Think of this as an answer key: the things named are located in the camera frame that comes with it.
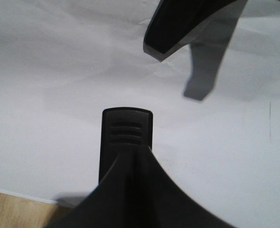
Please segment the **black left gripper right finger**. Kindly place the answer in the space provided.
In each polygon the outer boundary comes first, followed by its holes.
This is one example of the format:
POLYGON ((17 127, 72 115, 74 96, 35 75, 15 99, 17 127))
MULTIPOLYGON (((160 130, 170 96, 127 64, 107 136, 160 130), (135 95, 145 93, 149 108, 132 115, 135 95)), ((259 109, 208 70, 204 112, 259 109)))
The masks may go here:
POLYGON ((190 198, 163 170, 150 147, 140 147, 140 175, 159 228, 233 228, 190 198))

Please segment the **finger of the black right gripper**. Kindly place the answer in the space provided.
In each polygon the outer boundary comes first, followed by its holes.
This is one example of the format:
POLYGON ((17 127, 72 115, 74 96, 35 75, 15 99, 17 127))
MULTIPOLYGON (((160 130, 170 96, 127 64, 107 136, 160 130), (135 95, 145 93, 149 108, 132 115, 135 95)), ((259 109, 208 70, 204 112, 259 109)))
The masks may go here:
POLYGON ((233 0, 162 0, 144 36, 144 50, 169 52, 187 34, 233 0))

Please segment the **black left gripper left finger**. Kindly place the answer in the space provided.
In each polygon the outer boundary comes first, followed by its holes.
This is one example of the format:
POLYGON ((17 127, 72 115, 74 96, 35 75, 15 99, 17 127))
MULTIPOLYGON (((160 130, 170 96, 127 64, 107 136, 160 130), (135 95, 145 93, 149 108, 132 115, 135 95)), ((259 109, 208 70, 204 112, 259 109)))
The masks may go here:
POLYGON ((137 150, 118 153, 117 158, 93 192, 76 208, 48 228, 122 228, 127 178, 137 150))

